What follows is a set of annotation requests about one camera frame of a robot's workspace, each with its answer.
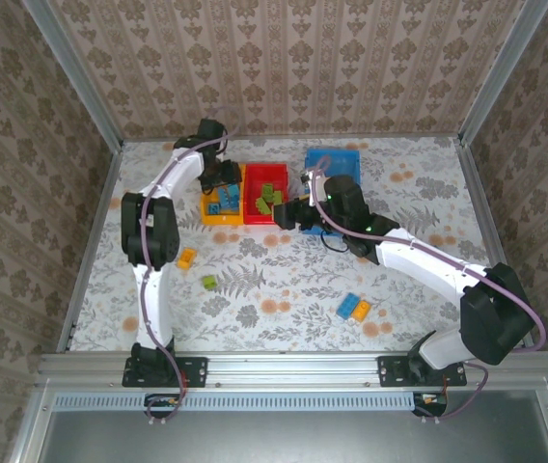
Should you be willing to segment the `grey metal panel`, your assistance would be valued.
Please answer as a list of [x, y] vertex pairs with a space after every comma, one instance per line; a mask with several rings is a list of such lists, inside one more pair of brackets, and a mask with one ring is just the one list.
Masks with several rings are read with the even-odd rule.
[[480, 394], [457, 417], [410, 412], [53, 414], [40, 463], [548, 463], [533, 394]]

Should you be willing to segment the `yellow plastic bin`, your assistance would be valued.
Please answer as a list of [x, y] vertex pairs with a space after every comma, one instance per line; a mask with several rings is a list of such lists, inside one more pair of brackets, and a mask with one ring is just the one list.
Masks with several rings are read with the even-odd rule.
[[[241, 181], [236, 185], [237, 201], [236, 207], [232, 209], [224, 209], [223, 202], [219, 199], [218, 187], [207, 189], [200, 199], [201, 219], [204, 226], [241, 226], [244, 224], [244, 178], [246, 174], [246, 165], [239, 165], [241, 173]], [[209, 206], [218, 204], [218, 212], [211, 213]]]

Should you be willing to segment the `aluminium frame post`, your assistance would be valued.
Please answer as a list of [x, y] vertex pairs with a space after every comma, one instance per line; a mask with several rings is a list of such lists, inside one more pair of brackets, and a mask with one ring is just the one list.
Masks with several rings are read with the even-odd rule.
[[526, 0], [458, 132], [470, 146], [548, 11], [548, 0]]
[[86, 66], [61, 25], [48, 0], [22, 0], [40, 29], [53, 55], [63, 68], [106, 145], [113, 153], [122, 149], [123, 136], [107, 110], [103, 98], [90, 79]]

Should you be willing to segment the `blue plastic bin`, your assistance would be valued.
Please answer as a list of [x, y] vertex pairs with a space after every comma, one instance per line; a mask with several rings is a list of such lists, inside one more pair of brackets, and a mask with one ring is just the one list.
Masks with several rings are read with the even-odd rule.
[[[323, 157], [329, 158], [329, 164], [326, 166], [324, 174], [327, 177], [348, 175], [354, 178], [354, 180], [360, 186], [360, 154], [357, 150], [340, 150], [340, 149], [326, 149], [326, 148], [310, 148], [307, 150], [305, 158], [305, 170], [314, 169], [315, 165], [319, 163]], [[302, 231], [304, 234], [309, 235], [321, 235], [323, 230], [321, 228], [309, 229]], [[332, 234], [334, 236], [341, 236], [342, 234], [337, 230], [333, 233], [325, 232], [326, 234]]]

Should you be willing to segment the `red plastic bin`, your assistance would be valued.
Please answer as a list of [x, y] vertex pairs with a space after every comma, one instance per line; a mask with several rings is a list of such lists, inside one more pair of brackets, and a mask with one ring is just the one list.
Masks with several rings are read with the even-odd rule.
[[274, 225], [272, 215], [263, 215], [256, 206], [262, 186], [271, 184], [281, 191], [283, 201], [288, 199], [288, 166], [285, 163], [250, 163], [246, 165], [244, 179], [244, 223], [246, 225]]

